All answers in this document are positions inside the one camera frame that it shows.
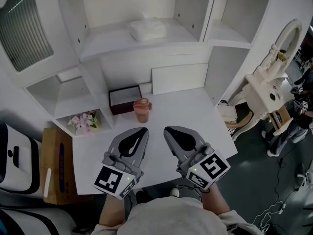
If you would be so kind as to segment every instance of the black cable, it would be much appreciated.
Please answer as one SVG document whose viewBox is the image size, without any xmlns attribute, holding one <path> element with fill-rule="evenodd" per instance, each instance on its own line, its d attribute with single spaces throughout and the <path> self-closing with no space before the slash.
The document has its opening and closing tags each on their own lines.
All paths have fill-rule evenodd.
<svg viewBox="0 0 313 235">
<path fill-rule="evenodd" d="M 187 188 L 187 189 L 189 189 L 189 190 L 194 190 L 194 191 L 196 192 L 196 194 L 199 196 L 201 203 L 202 203 L 202 197 L 201 197 L 201 194 L 198 193 L 197 189 L 200 190 L 202 193 L 208 193 L 208 192 L 202 191 L 202 190 L 200 189 L 200 187 L 198 187 L 198 186 L 196 186 L 196 185 L 194 185 L 194 187 L 187 186 L 187 185 L 178 185 L 178 186 L 176 186 L 176 188 L 177 188 L 177 189 Z"/>
<path fill-rule="evenodd" d="M 282 228 L 279 224 L 273 224 L 273 226 L 278 226 L 281 230 L 284 231 L 285 234 L 289 235 L 289 233 L 287 233 L 287 232 L 285 231 L 285 229 Z"/>
<path fill-rule="evenodd" d="M 291 153 L 303 140 L 301 140 L 299 143 L 297 143 L 297 144 L 294 146 L 294 148 L 292 148 L 290 151 L 288 151 L 288 152 L 287 152 L 282 158 L 280 158 L 279 161 L 278 161 L 279 169 L 278 169 L 278 171 L 277 171 L 277 184 L 276 184 L 276 186 L 275 186 L 275 188 L 274 188 L 274 192 L 275 192 L 275 194 L 277 195 L 277 198 L 276 198 L 275 202 L 274 202 L 273 204 L 271 204 L 271 205 L 276 204 L 276 203 L 278 202 L 279 198 L 280 198 L 279 192 L 277 191 L 277 187 L 279 186 L 279 173 L 280 173 L 280 170 L 281 170 L 281 169 L 287 167 L 286 162 L 284 162 L 283 160 L 284 160 L 284 158 L 285 158 L 289 153 Z"/>
<path fill-rule="evenodd" d="M 132 203 L 132 200 L 131 200 L 131 197 L 129 195 L 126 195 L 128 198 L 129 198 L 129 202 L 131 203 L 131 208 L 130 208 L 130 211 L 132 210 L 133 208 L 133 203 Z"/>
<path fill-rule="evenodd" d="M 312 129 L 309 129 L 309 132 L 307 133 L 307 135 L 304 137 L 304 139 L 311 133 L 311 130 Z M 301 140 L 300 142 L 298 142 L 295 146 L 294 146 L 294 148 L 292 148 L 289 152 L 287 152 L 281 159 L 280 159 L 280 161 L 283 161 L 283 159 L 289 154 L 289 153 L 291 153 L 303 140 Z"/>
</svg>

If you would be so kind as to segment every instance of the small box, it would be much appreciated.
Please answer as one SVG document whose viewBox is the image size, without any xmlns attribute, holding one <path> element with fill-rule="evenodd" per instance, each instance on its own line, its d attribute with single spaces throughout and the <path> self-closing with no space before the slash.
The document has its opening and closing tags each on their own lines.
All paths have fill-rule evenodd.
<svg viewBox="0 0 313 235">
<path fill-rule="evenodd" d="M 274 136 L 278 136 L 286 131 L 291 121 L 293 120 L 285 106 L 282 106 L 277 111 L 268 113 L 268 117 L 275 128 L 275 132 L 273 133 Z"/>
<path fill-rule="evenodd" d="M 40 185 L 46 203 L 65 205 L 93 200 L 90 195 L 77 195 L 71 136 L 60 128 L 44 129 L 40 160 Z"/>
<path fill-rule="evenodd" d="M 230 165 L 220 151 L 215 150 L 188 169 L 186 178 L 204 190 L 221 179 Z"/>
<path fill-rule="evenodd" d="M 134 101 L 142 98 L 139 85 L 109 91 L 109 104 L 113 115 L 134 111 Z"/>
</svg>

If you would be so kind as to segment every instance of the shelf compartment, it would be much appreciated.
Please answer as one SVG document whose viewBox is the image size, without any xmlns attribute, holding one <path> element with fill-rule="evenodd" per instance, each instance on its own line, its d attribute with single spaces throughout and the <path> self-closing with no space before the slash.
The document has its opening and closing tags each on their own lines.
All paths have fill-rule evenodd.
<svg viewBox="0 0 313 235">
<path fill-rule="evenodd" d="M 101 132 L 101 131 L 105 131 L 105 130 L 110 130 L 111 128 L 105 125 L 106 121 L 105 121 L 104 116 L 102 115 L 101 111 L 99 109 L 95 109 L 95 111 L 96 111 L 96 118 L 97 118 L 97 128 L 93 128 L 91 133 L 97 133 L 97 132 Z M 56 121 L 58 121 L 63 126 L 64 130 L 68 131 L 71 136 L 88 135 L 88 134 L 84 133 L 82 130 L 80 130 L 80 129 L 76 130 L 74 126 L 68 125 L 69 120 L 74 115 L 75 114 L 73 114 L 72 116 L 58 118 L 58 119 L 56 119 Z"/>
<path fill-rule="evenodd" d="M 165 47 L 170 44 L 197 43 L 198 41 L 175 19 L 161 19 L 167 26 L 167 37 L 137 42 L 127 29 L 128 22 L 112 23 L 90 29 L 80 60 L 98 58 L 113 51 L 143 49 L 147 47 Z"/>
<path fill-rule="evenodd" d="M 69 71 L 77 76 L 78 70 L 76 68 Z M 26 89 L 54 118 L 62 118 L 99 108 L 82 77 L 61 83 L 56 75 Z"/>
<path fill-rule="evenodd" d="M 214 46 L 251 48 L 251 43 L 242 35 L 218 19 L 213 20 L 209 41 Z"/>
<path fill-rule="evenodd" d="M 204 88 L 216 106 L 248 55 L 249 50 L 233 47 L 213 47 Z"/>
<path fill-rule="evenodd" d="M 262 24 L 269 0 L 215 0 L 205 37 L 216 46 L 248 48 Z"/>
</svg>

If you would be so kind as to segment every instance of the cardboard box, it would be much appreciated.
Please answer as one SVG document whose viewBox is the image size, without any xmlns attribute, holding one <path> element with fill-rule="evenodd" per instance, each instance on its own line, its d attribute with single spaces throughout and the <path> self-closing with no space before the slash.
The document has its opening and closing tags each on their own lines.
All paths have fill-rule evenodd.
<svg viewBox="0 0 313 235">
<path fill-rule="evenodd" d="M 40 160 L 40 185 L 46 203 L 66 205 L 93 200 L 91 195 L 77 195 L 71 136 L 60 128 L 44 129 Z"/>
</svg>

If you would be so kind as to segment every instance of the white robot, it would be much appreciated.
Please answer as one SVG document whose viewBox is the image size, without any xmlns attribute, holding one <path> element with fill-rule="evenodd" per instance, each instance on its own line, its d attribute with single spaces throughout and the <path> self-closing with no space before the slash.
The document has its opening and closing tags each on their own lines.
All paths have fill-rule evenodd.
<svg viewBox="0 0 313 235">
<path fill-rule="evenodd" d="M 179 160 L 177 171 L 203 190 L 208 189 L 230 169 L 219 151 L 206 143 L 198 132 L 179 126 L 164 129 L 165 140 Z M 135 128 L 115 137 L 96 167 L 93 186 L 123 199 L 139 182 L 148 143 L 147 128 Z"/>
</svg>

